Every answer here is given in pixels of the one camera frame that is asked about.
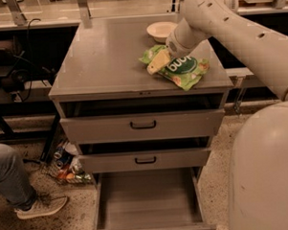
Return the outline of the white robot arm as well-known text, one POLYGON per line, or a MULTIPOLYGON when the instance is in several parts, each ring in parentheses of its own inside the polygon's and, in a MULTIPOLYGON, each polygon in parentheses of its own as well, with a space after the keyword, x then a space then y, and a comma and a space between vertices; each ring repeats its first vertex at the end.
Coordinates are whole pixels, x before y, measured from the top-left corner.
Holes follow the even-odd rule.
POLYGON ((214 37, 279 101, 257 111, 236 134, 230 164, 229 230, 288 230, 288 35, 233 12, 224 0, 184 0, 154 74, 214 37))

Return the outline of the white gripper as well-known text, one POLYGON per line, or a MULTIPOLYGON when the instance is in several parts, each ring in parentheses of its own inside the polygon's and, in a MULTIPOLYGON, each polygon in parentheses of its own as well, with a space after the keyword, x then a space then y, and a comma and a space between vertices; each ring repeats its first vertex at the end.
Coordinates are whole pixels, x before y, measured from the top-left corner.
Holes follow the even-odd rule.
POLYGON ((174 58, 182 58, 189 55, 191 51, 191 49, 185 48, 183 45, 181 45, 176 37, 171 34, 166 39, 166 49, 161 50, 153 58, 153 60, 148 64, 146 70, 150 75, 154 75, 171 62, 170 55, 172 55, 174 58))

